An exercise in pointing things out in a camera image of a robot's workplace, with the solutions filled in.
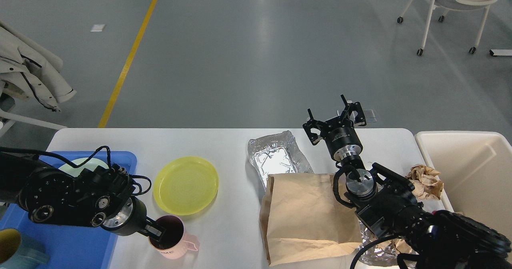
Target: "yellow floor line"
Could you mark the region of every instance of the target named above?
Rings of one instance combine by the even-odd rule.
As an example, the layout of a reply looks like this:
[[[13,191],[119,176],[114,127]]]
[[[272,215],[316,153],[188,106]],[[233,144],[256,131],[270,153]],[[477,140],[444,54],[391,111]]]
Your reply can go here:
[[[140,25],[139,33],[133,42],[132,49],[126,58],[126,62],[124,63],[123,70],[119,75],[119,79],[117,80],[116,86],[110,95],[110,99],[106,105],[105,111],[103,112],[103,116],[101,116],[101,120],[99,121],[98,128],[105,128],[106,123],[108,122],[108,118],[110,118],[110,114],[112,113],[112,109],[117,101],[117,97],[119,96],[119,92],[121,92],[121,87],[123,87],[124,80],[126,79],[126,74],[128,74],[128,70],[130,70],[130,66],[132,65],[133,58],[135,57],[135,53],[139,48],[140,41],[142,40],[142,36],[144,36],[144,32],[146,31],[146,27],[148,26],[148,22],[150,21],[151,14],[153,13],[153,9],[158,0],[152,0],[148,11],[146,12],[146,16]]]

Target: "yellow plastic plate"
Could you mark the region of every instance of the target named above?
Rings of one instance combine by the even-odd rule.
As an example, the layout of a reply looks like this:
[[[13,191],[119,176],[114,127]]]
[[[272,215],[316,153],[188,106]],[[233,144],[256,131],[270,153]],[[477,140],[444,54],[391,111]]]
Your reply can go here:
[[[219,176],[203,158],[188,156],[168,163],[153,189],[157,205],[167,213],[190,215],[204,209],[217,194]]]

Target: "pink mug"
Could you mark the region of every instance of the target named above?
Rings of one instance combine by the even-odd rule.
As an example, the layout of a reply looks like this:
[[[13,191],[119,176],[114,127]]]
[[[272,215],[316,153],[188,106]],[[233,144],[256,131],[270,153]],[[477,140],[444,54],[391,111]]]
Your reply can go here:
[[[197,237],[188,234],[183,221],[174,215],[162,216],[156,222],[166,229],[160,242],[148,238],[150,244],[165,258],[177,259],[187,253],[187,250],[199,251]]]

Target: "chair leg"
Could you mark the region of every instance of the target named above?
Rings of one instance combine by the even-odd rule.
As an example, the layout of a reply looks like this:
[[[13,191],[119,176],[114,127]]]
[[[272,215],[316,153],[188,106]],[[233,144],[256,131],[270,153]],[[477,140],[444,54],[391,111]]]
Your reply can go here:
[[[60,129],[67,128],[67,127],[62,126],[62,125],[58,125],[58,124],[54,124],[54,123],[49,123],[49,122],[46,122],[46,121],[37,120],[37,119],[29,118],[29,117],[20,116],[18,114],[12,114],[12,113],[9,113],[9,112],[5,112],[4,110],[1,110],[1,109],[0,109],[0,117],[1,118],[5,118],[5,119],[9,119],[9,120],[13,120],[13,121],[28,123],[28,124],[31,124],[31,125],[46,127],[46,128],[50,128],[50,129],[54,129],[54,130],[60,130]]]
[[[480,38],[482,37],[482,32],[483,32],[483,27],[485,25],[485,21],[487,19],[487,15],[489,13],[489,8],[490,8],[490,5],[486,6],[484,8],[484,12],[483,12],[483,17],[482,17],[482,21],[480,22],[480,28],[478,29],[478,35],[477,35],[477,39],[475,40],[475,46],[473,48],[470,49],[470,53],[471,54],[474,54],[475,51],[476,51],[476,48],[478,47],[478,45],[480,44]]]
[[[9,130],[9,128],[14,125],[14,123],[14,120],[7,120],[7,122],[3,123],[2,127],[0,128],[0,137],[3,136],[5,132],[7,132],[7,130]]]
[[[411,4],[413,3],[413,1],[414,1],[414,0],[409,0],[409,2],[408,2],[408,3],[407,3],[407,5],[406,5],[406,8],[405,8],[405,9],[404,9],[404,11],[402,12],[402,14],[400,14],[400,16],[401,16],[401,17],[403,17],[403,16],[406,14],[407,10],[409,9],[409,7],[410,7],[410,6],[411,6]]]
[[[428,28],[430,27],[430,19],[432,19],[432,13],[435,10],[434,1],[435,0],[432,0],[430,2],[430,8],[428,9],[428,16],[426,18],[425,32],[423,33],[423,41],[421,41],[421,49],[418,50],[419,52],[423,52],[423,50],[425,49],[426,36],[428,35]]]
[[[444,21],[444,17],[446,17],[446,15],[448,15],[448,12],[450,11],[450,9],[444,9],[443,13],[439,16],[439,19],[437,19],[440,23],[442,23]]]

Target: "blue tray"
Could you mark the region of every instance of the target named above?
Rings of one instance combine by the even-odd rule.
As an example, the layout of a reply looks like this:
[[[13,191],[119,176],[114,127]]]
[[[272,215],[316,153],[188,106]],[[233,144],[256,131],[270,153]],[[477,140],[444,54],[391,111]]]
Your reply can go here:
[[[54,152],[69,160],[88,157],[92,152],[59,151]],[[112,163],[126,168],[133,174],[137,158],[131,152],[115,151],[110,154]],[[99,152],[95,158],[106,162],[106,152]],[[40,160],[60,167],[64,163],[58,159],[41,156]],[[117,235],[100,227],[74,227],[62,225],[35,224],[28,218],[28,213],[15,204],[7,209],[0,220],[0,229],[16,228],[23,233],[39,240],[50,255],[47,264],[41,264],[37,269],[107,269],[112,257]]]

